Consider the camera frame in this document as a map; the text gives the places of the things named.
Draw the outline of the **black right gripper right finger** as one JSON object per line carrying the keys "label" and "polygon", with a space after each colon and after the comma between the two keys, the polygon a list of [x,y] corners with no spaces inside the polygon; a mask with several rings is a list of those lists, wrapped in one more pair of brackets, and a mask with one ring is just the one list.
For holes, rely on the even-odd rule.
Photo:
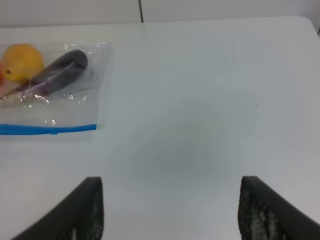
{"label": "black right gripper right finger", "polygon": [[243,176],[237,213],[242,240],[318,240],[320,225],[256,176]]}

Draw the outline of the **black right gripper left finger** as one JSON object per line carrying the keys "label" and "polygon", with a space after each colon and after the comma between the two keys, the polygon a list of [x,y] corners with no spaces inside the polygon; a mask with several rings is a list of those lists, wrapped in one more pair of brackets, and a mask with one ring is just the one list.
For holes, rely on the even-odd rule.
{"label": "black right gripper left finger", "polygon": [[15,240],[100,240],[104,232],[103,183],[84,179],[65,199]]}

